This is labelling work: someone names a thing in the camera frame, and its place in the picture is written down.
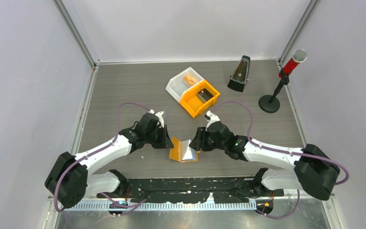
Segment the blue credit card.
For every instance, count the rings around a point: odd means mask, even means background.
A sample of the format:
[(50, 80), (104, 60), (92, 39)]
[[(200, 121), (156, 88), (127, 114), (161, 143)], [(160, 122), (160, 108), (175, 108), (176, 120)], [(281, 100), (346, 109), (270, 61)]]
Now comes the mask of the blue credit card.
[(195, 161), (197, 159), (197, 152), (190, 147), (191, 139), (181, 142), (181, 160)]

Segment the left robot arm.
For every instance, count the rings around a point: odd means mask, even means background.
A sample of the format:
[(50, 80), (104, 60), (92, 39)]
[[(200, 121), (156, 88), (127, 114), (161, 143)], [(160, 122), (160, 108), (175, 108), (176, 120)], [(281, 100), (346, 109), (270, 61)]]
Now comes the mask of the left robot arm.
[(44, 185), (64, 208), (71, 208), (86, 196), (113, 194), (123, 197), (128, 180), (116, 169), (98, 174), (108, 163), (150, 144), (154, 149), (171, 149), (163, 111), (150, 110), (132, 127), (121, 130), (109, 141), (88, 151), (59, 155)]

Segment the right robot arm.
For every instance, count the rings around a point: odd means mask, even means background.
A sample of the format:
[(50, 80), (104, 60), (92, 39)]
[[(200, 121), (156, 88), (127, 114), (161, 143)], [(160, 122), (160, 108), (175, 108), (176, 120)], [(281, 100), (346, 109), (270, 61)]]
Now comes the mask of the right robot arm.
[(235, 135), (220, 121), (199, 127), (189, 146), (204, 152), (219, 149), (234, 160), (276, 167), (261, 168), (254, 176), (252, 187), (260, 196), (277, 189), (293, 189), (302, 190), (319, 200), (329, 200), (340, 173), (339, 166), (330, 163), (315, 145), (285, 148), (265, 144), (244, 135)]

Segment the orange card holder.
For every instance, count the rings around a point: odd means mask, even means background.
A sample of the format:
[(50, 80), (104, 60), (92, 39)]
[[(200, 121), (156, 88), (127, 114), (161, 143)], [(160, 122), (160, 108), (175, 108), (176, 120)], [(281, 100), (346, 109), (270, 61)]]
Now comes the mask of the orange card holder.
[(181, 162), (181, 163), (187, 163), (187, 162), (198, 162), (199, 160), (199, 153), (200, 151), (197, 151), (197, 159), (195, 161), (182, 161), (181, 160), (181, 142), (178, 138), (172, 137), (172, 143), (174, 145), (174, 148), (170, 149), (169, 158), (171, 160)]

